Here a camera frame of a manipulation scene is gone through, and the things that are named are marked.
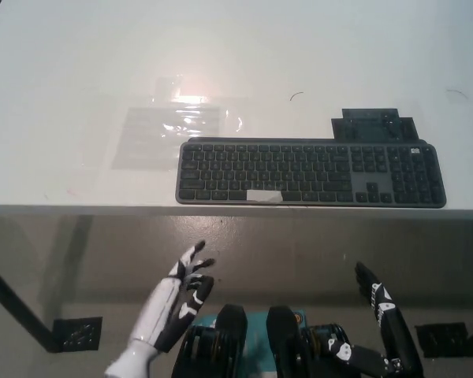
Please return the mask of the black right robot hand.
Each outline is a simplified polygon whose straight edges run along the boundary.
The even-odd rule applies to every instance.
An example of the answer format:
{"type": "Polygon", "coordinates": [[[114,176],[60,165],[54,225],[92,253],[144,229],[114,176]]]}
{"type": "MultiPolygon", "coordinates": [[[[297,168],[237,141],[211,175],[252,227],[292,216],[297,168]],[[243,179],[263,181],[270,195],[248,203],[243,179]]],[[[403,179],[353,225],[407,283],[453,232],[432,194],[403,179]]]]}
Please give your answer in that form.
{"type": "Polygon", "coordinates": [[[382,281],[358,261],[355,267],[360,293],[368,300],[382,332],[396,332],[402,325],[400,311],[382,281]]]}

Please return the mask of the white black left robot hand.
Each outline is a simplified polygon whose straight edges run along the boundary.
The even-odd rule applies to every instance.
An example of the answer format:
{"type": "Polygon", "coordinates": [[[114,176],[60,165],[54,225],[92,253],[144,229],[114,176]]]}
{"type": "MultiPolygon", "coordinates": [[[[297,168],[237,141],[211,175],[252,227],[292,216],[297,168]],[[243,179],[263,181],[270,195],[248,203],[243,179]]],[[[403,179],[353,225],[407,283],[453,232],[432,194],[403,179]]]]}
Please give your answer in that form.
{"type": "Polygon", "coordinates": [[[203,240],[190,247],[161,279],[140,312],[130,343],[166,353],[186,332],[214,286],[213,277],[199,272],[215,263],[196,258],[204,247],[203,240]]]}

